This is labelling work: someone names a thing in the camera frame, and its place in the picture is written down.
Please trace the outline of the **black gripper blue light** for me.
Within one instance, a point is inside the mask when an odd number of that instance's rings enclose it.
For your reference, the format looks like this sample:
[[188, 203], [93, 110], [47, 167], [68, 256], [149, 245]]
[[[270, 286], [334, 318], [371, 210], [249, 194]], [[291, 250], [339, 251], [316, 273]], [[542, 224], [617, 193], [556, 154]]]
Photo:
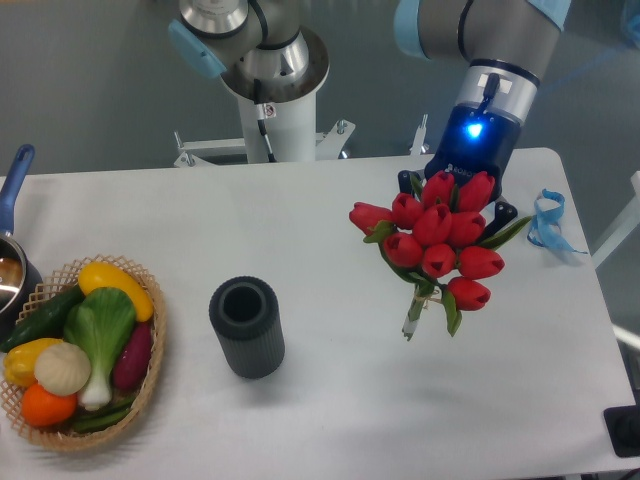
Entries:
[[[481, 112], [471, 106], [456, 106], [449, 117], [434, 157], [422, 170], [401, 170], [399, 191], [420, 198], [425, 179], [440, 171], [454, 176], [463, 186], [471, 178], [486, 171], [495, 183], [490, 202], [502, 193], [502, 177], [520, 136], [521, 126], [509, 118], [493, 112]], [[485, 227], [480, 240], [486, 240], [518, 216], [517, 208], [504, 198], [494, 202], [494, 218]]]

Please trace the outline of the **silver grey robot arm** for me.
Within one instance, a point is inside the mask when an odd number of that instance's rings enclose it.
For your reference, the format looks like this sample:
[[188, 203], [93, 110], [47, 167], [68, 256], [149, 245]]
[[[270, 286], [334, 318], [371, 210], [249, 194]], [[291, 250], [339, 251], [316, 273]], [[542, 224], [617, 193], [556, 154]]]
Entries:
[[[394, 35], [406, 54], [467, 61], [455, 106], [424, 178], [500, 182], [563, 30], [566, 1], [402, 1]], [[316, 94], [329, 73], [323, 41], [295, 1], [183, 1], [168, 28], [182, 59], [236, 97], [252, 163], [331, 158], [316, 134]]]

